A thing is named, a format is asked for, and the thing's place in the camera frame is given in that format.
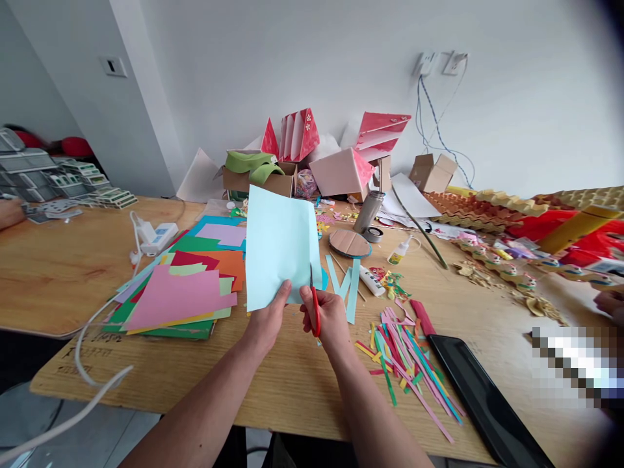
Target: egg carton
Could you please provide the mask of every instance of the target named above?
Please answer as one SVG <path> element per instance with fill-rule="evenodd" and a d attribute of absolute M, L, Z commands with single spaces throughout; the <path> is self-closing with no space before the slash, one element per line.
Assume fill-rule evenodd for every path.
<path fill-rule="evenodd" d="M 505 207 L 527 216 L 537 217 L 548 211 L 547 206 L 537 204 L 535 200 L 522 200 L 519 196 L 507 195 L 505 192 L 495 192 L 491 189 L 477 192 L 475 198 L 480 202 L 489 202 L 494 206 Z"/>
<path fill-rule="evenodd" d="M 584 190 L 561 190 L 554 194 L 537 195 L 539 202 L 559 209 L 583 210 L 590 205 L 624 211 L 624 185 L 619 187 L 586 188 Z"/>
<path fill-rule="evenodd" d="M 525 216 L 517 211 L 493 206 L 488 201 L 478 201 L 474 196 L 464 197 L 452 193 L 425 193 L 424 197 L 442 214 L 461 218 L 482 219 L 485 222 L 517 221 Z"/>
<path fill-rule="evenodd" d="M 476 231 L 482 231 L 492 234 L 501 234 L 508 226 L 514 226 L 517 224 L 514 222 L 505 222 L 500 220 L 497 220 L 496 222 L 488 222 L 483 221 L 479 218 L 462 218 L 460 216 L 449 216 L 447 214 L 431 218 L 431 221 L 450 224 L 452 226 L 460 226 L 461 228 L 463 227 L 467 229 L 474 229 Z"/>

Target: hand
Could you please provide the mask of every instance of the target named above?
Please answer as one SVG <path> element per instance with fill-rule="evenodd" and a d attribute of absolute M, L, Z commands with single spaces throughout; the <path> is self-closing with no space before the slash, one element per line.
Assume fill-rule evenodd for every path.
<path fill-rule="evenodd" d="M 615 286 L 598 294 L 593 300 L 602 312 L 615 318 L 624 314 L 624 285 Z"/>
<path fill-rule="evenodd" d="M 299 289 L 304 304 L 299 308 L 304 313 L 304 332 L 312 330 L 309 311 L 314 311 L 312 291 L 309 286 Z M 318 308 L 320 314 L 320 340 L 328 354 L 352 350 L 349 327 L 346 323 L 345 301 L 336 295 L 317 289 Z"/>
<path fill-rule="evenodd" d="M 259 346 L 260 351 L 264 353 L 271 351 L 278 338 L 284 307 L 287 305 L 286 301 L 292 288 L 293 284 L 287 279 L 281 284 L 278 293 L 268 306 L 252 312 L 243 338 Z"/>
<path fill-rule="evenodd" d="M 22 201 L 19 198 L 0 199 L 0 231 L 26 219 L 21 204 Z"/>

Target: power outlet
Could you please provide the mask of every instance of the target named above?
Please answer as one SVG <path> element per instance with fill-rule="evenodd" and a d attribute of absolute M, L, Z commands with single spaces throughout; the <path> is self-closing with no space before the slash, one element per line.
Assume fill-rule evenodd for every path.
<path fill-rule="evenodd" d="M 447 65 L 442 70 L 443 75 L 457 75 L 460 72 L 462 64 L 465 66 L 466 60 L 468 60 L 468 54 L 466 52 L 453 51 L 448 57 Z"/>
<path fill-rule="evenodd" d="M 126 78 L 124 63 L 120 57 L 100 57 L 99 62 L 102 64 L 104 73 L 111 76 L 118 76 Z"/>
<path fill-rule="evenodd" d="M 414 68 L 414 76 L 420 78 L 421 76 L 429 75 L 437 61 L 437 56 L 438 53 L 433 51 L 421 53 L 418 62 L 416 62 L 416 67 Z"/>

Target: tape roll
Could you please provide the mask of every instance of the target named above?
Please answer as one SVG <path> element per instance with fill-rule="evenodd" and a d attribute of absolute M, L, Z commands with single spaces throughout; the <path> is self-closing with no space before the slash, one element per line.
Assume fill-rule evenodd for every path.
<path fill-rule="evenodd" d="M 383 236 L 383 231 L 381 229 L 378 229 L 377 227 L 368 227 L 366 231 L 362 233 L 362 237 L 364 237 L 364 239 L 372 244 L 378 244 L 379 242 L 381 242 Z"/>

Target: glue bottle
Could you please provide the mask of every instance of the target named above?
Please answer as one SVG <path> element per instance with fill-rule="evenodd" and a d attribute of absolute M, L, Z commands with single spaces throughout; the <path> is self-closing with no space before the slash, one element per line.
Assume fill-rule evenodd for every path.
<path fill-rule="evenodd" d="M 410 241 L 412 237 L 413 235 L 410 234 L 405 242 L 401 242 L 398 247 L 394 249 L 388 257 L 388 263 L 398 265 L 398 263 L 403 260 L 403 257 L 405 257 L 405 254 L 408 252 L 408 248 L 410 248 Z"/>

